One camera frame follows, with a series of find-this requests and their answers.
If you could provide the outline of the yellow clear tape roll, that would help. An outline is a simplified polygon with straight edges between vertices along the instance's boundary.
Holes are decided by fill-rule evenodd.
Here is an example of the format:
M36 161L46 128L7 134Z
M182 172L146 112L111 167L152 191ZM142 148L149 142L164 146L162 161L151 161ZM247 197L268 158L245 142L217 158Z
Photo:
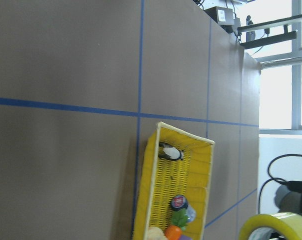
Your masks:
M302 240L302 215L292 212L258 214L242 226L240 240L268 240L277 232L287 240Z

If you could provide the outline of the yellow woven basket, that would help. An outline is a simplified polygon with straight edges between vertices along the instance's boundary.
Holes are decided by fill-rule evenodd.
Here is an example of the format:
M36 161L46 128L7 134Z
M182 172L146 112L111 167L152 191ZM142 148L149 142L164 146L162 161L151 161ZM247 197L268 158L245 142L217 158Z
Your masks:
M158 157L160 143L183 151L182 160ZM142 175L135 214L133 236L145 240L150 227L165 230L171 225L169 204L183 195L195 210L195 219L186 224L183 234L192 240L203 237L211 184L214 141L193 135L164 122L158 122L144 152Z

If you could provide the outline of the panda figurine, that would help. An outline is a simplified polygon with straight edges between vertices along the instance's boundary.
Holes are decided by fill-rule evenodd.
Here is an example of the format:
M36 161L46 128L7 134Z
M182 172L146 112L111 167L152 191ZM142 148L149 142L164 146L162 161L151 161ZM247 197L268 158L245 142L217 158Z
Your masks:
M178 161L178 160L183 161L184 151L179 150L176 147L166 142L159 142L158 158L169 160L169 161Z

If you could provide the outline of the small dark labelled jar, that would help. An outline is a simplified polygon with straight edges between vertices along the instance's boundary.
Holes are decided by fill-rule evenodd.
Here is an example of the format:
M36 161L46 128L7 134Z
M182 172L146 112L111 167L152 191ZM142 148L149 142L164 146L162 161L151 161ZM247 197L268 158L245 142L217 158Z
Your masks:
M186 211L188 223L193 222L196 218L196 211L189 204L187 198L184 195L178 194L174 196L170 201L170 208L174 212L184 209Z

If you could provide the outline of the toy carrot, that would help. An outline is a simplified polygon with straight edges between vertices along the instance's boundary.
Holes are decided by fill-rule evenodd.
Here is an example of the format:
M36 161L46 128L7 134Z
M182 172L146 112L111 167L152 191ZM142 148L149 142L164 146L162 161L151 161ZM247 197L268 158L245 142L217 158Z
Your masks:
M174 211L171 216L171 223L164 231L166 239L178 240L187 226L187 220L188 216L185 208Z

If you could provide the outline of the toy croissant bread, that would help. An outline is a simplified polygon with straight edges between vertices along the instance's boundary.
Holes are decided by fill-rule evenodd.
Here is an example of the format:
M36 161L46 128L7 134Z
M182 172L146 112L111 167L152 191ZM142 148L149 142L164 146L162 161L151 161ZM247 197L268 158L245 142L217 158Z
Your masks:
M147 240L166 240L166 236L164 235L163 231L156 227L156 226L151 226L148 229L147 232Z

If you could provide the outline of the purple foam block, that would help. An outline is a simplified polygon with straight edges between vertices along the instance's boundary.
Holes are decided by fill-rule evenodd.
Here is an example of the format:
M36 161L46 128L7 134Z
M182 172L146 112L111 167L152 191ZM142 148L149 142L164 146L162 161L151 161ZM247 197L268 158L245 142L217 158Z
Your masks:
M186 236L186 235L181 235L179 238L178 238L178 240L193 240L191 237L189 237L189 236Z

